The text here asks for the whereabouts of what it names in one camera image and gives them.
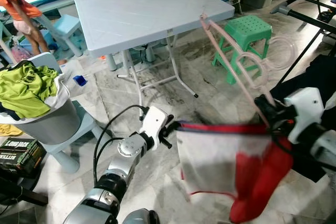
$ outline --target black cable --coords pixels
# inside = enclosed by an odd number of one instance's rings
[[[8,207],[9,205],[2,212],[0,212],[0,215],[2,215],[8,209]]]
[[[113,142],[114,140],[122,140],[124,139],[123,137],[114,137],[114,138],[111,138],[110,140],[106,141],[106,143],[104,143],[104,145],[101,147],[98,155],[97,155],[97,160],[96,160],[96,168],[97,168],[97,165],[98,165],[98,160],[100,158],[100,155],[102,154],[104,148],[111,142]]]
[[[117,119],[120,115],[122,115],[125,111],[129,110],[130,108],[135,108],[135,107],[138,107],[140,108],[144,114],[147,113],[148,109],[149,108],[146,108],[144,106],[140,106],[140,105],[131,105],[131,106],[128,106],[126,109],[124,109],[123,111],[121,111],[118,115],[116,115],[114,118],[112,118],[110,120],[110,122],[105,126],[105,128],[103,129],[102,133],[100,134],[100,137],[96,143],[96,146],[95,146],[95,149],[94,149],[94,152],[93,152],[93,182],[94,182],[94,186],[96,186],[98,180],[97,180],[97,166],[96,166],[96,163],[97,163],[97,150],[98,150],[98,146],[99,146],[99,143],[104,135],[104,133],[106,132],[106,130],[108,129],[108,127],[111,125],[111,123]]]
[[[324,163],[324,162],[321,162],[321,161],[317,161],[316,159],[312,158],[312,157],[309,157],[307,155],[302,155],[300,153],[297,153],[297,152],[293,152],[289,149],[287,149],[286,147],[284,147],[278,140],[278,138],[272,134],[272,141],[281,149],[283,150],[284,152],[288,153],[289,155],[291,156],[297,156],[299,158],[303,158],[305,160],[308,160],[308,161],[311,161],[311,162],[315,162],[317,164],[319,164],[320,166],[324,167],[324,168],[327,168],[329,170],[332,170],[334,172],[336,172],[336,167],[333,166],[333,165],[329,165],[327,163]]]

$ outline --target orange shirt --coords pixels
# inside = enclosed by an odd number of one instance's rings
[[[34,5],[27,3],[25,0],[21,0],[21,3],[22,4],[20,6],[28,17],[34,18],[42,15],[42,12]],[[3,6],[8,11],[8,13],[13,17],[14,20],[22,20],[22,18],[20,17],[20,15],[18,15],[13,5],[9,3],[8,0],[0,0],[0,6]]]

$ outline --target green clothing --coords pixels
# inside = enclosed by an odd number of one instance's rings
[[[22,118],[35,118],[50,110],[44,100],[57,94],[54,79],[57,71],[46,66],[35,67],[22,62],[11,70],[0,72],[0,102]]]

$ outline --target white folding table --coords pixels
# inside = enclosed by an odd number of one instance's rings
[[[90,54],[100,57],[122,52],[126,75],[118,77],[129,77],[131,69],[140,105],[144,89],[173,79],[197,97],[179,76],[170,37],[199,28],[202,13],[215,22],[234,15],[234,8],[221,0],[75,0],[75,3]],[[167,40],[169,60],[175,75],[142,87],[137,72],[143,69],[135,70],[128,49],[163,38]]]

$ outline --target cardboard box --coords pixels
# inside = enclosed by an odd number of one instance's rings
[[[10,137],[0,146],[0,168],[21,177],[34,177],[45,155],[37,140]]]

